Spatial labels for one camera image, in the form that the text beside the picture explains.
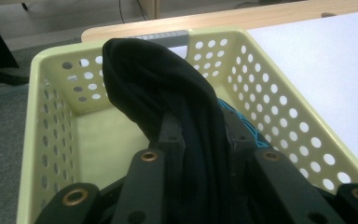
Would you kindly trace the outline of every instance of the black fabric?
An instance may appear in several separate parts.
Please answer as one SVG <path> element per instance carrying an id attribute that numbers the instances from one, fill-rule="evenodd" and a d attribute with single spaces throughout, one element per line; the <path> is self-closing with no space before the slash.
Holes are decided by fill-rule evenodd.
<path id="1" fill-rule="evenodd" d="M 149 139 L 166 110 L 181 120 L 182 192 L 168 199 L 167 223 L 230 223 L 225 121 L 205 78 L 162 46 L 111 39 L 103 46 L 103 79 L 111 103 Z"/>

